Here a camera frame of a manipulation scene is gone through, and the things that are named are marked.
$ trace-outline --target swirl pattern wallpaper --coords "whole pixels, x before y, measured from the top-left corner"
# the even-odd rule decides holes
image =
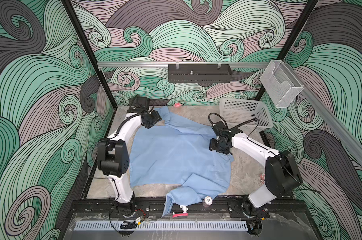
[[[113,109],[60,0],[0,0],[0,240],[57,239]]]
[[[321,0],[320,6],[339,2]],[[72,0],[98,61],[269,62],[306,0]],[[217,105],[254,98],[260,69],[230,83],[169,83],[167,68],[103,68],[118,105],[141,94],[156,105]]]
[[[315,9],[286,61],[362,145],[362,0]],[[294,195],[306,202],[323,238],[362,240],[359,160],[304,96],[279,109],[267,94],[261,100],[273,118],[265,130],[272,147],[291,151],[304,183],[321,192]]]

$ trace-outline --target white plastic basket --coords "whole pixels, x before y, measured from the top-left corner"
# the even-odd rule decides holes
[[[271,60],[260,80],[276,108],[287,108],[303,89],[291,66],[281,60]]]
[[[220,115],[226,120],[229,128],[253,118],[258,118],[260,121],[258,127],[255,129],[258,132],[266,128],[273,127],[273,121],[271,119],[269,109],[265,103],[260,101],[221,98]],[[253,130],[256,125],[257,121],[245,124],[239,127],[239,129]]]

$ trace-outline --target light blue fabric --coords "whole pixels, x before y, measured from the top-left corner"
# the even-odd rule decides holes
[[[210,151],[212,128],[156,109],[165,126],[140,127],[130,153],[130,185],[183,184],[167,194],[164,214],[173,203],[190,205],[215,198],[230,183],[231,155]]]

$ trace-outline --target wire mesh bin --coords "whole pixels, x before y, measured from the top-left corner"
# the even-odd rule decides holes
[[[273,121],[271,119],[269,109],[265,103],[260,101],[221,98],[220,115],[226,120],[229,128],[253,118],[258,118],[260,121],[258,127],[255,129],[258,132],[266,128],[273,127]],[[256,125],[257,121],[245,124],[239,127],[239,129],[253,130]]]
[[[302,83],[289,64],[271,60],[260,80],[276,108],[287,108],[302,91]]]

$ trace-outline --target gray floor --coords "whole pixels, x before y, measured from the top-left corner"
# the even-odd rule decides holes
[[[116,128],[125,118],[128,107],[119,107],[113,120],[109,134],[114,132]],[[219,113],[219,106],[181,106],[175,108],[169,107],[169,110],[185,118],[189,118],[195,122],[205,125],[211,125],[207,119],[209,113]],[[216,116],[212,117],[212,121],[219,121]],[[128,142],[128,151],[130,153],[133,144],[134,135]],[[251,137],[262,143],[260,134],[253,132]],[[251,158],[249,155],[236,148],[232,148],[234,161],[231,163],[231,179],[230,186],[222,195],[241,195],[250,194],[261,186],[260,175],[264,172],[262,166]],[[103,177],[102,171],[96,170],[95,177]],[[178,187],[178,184],[145,184],[133,188],[136,197],[161,197],[165,196],[170,190]],[[108,179],[93,179],[88,192],[88,199],[102,199],[114,197],[114,191]]]

